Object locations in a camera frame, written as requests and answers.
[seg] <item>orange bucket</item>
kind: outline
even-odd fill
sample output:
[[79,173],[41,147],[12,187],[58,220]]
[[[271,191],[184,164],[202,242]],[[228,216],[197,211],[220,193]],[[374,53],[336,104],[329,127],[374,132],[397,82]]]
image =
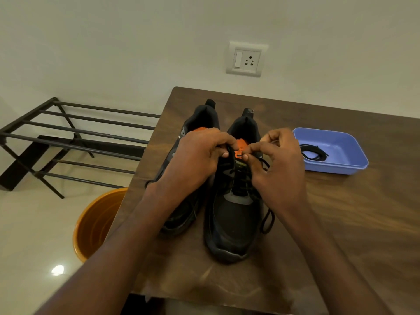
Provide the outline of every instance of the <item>orange bucket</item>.
[[104,243],[126,191],[127,188],[121,188],[104,193],[80,215],[73,232],[73,248],[82,262]]

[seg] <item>brown wooden tabletop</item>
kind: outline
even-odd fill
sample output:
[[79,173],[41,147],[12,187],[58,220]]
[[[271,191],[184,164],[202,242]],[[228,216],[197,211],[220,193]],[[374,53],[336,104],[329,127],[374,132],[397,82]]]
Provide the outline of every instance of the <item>brown wooden tabletop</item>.
[[[396,314],[420,313],[420,119],[175,87],[111,228],[131,213],[196,106],[216,101],[225,131],[245,107],[261,135],[308,127],[353,135],[369,159],[357,174],[306,172],[324,226]],[[180,236],[157,239],[134,292],[272,313],[323,314],[310,271],[277,220],[250,257],[221,265],[203,243],[203,210]]]

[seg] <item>black shoe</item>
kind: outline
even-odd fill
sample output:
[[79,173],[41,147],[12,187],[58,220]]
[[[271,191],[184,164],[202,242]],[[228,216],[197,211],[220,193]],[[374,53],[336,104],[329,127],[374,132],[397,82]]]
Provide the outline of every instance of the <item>black shoe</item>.
[[[205,105],[200,105],[195,109],[194,114],[188,118],[182,126],[181,133],[160,167],[156,178],[146,182],[146,186],[149,182],[155,182],[160,179],[178,148],[179,140],[188,132],[202,127],[219,128],[219,119],[217,117],[215,106],[216,103],[213,100],[207,100]],[[172,212],[168,220],[166,220],[164,226],[160,230],[161,233],[174,236],[186,230],[191,223],[194,222],[197,217],[197,213],[202,206],[202,201],[205,198],[205,185],[206,184],[203,184],[181,202],[175,211]]]
[[[245,108],[228,133],[246,143],[260,141],[253,111]],[[241,159],[242,154],[228,147],[229,157],[219,158],[214,184],[210,190],[204,221],[204,239],[210,252],[223,263],[235,263],[248,256],[259,233],[266,234],[274,223],[269,209],[263,219],[263,202],[251,183],[251,170]],[[270,226],[264,224],[271,215]]]

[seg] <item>power socket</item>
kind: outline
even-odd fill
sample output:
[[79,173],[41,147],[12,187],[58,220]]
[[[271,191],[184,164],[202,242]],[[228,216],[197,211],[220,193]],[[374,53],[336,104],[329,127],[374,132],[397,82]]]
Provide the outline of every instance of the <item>power socket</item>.
[[226,54],[226,73],[261,76],[268,45],[230,42]]

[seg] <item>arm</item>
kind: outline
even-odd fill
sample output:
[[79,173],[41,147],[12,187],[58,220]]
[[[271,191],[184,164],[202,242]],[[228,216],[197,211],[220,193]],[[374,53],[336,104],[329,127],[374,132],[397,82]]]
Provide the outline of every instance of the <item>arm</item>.
[[252,184],[301,249],[329,313],[391,314],[311,210],[305,165],[293,133],[287,128],[271,131],[243,154],[256,151],[270,156],[273,164],[266,172],[255,157],[244,155],[252,170]]
[[182,138],[132,214],[36,314],[119,314],[149,244],[181,201],[216,171],[218,158],[228,156],[217,147],[224,143],[237,150],[235,138],[216,128]]

